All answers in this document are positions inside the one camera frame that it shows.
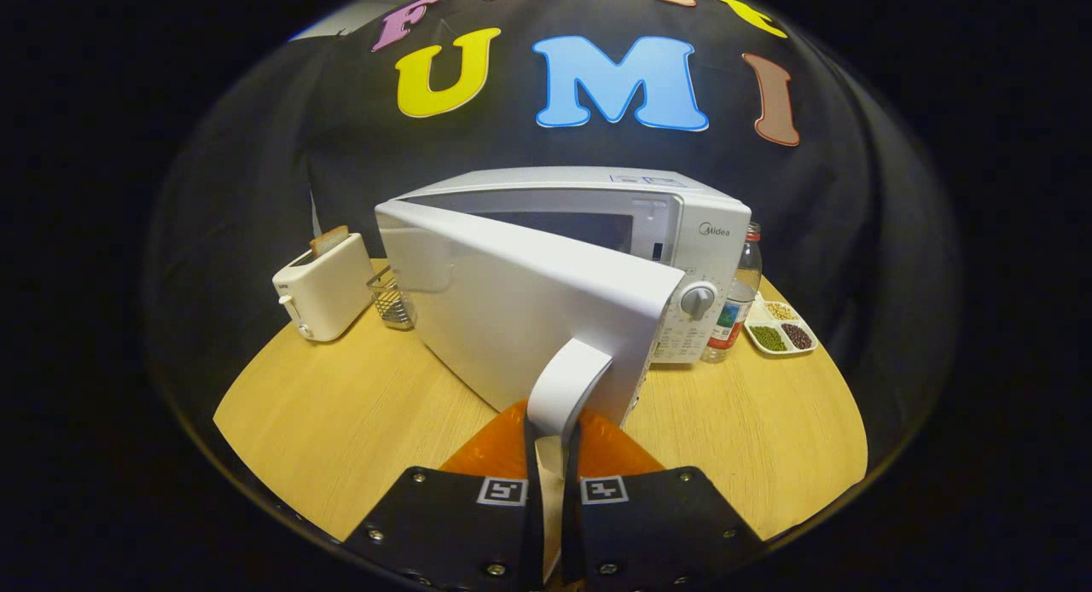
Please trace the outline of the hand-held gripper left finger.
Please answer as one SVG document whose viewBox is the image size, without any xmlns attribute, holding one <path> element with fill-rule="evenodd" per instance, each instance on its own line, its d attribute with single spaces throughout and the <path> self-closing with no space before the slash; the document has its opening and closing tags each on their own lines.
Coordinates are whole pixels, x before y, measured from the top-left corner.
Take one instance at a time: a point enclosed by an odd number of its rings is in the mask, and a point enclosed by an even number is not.
<svg viewBox="0 0 1092 592">
<path fill-rule="evenodd" d="M 406 467 L 345 546 L 441 591 L 543 589 L 543 488 L 521 400 L 440 467 Z"/>
</svg>

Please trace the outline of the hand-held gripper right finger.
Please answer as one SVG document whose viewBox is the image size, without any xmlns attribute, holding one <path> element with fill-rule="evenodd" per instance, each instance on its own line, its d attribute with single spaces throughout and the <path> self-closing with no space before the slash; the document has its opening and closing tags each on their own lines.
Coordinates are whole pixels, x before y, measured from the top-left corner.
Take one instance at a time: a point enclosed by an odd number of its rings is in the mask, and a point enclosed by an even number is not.
<svg viewBox="0 0 1092 592">
<path fill-rule="evenodd" d="M 705 591 L 764 541 L 701 467 L 666 467 L 585 410 L 565 460 L 561 581 L 575 591 Z"/>
</svg>

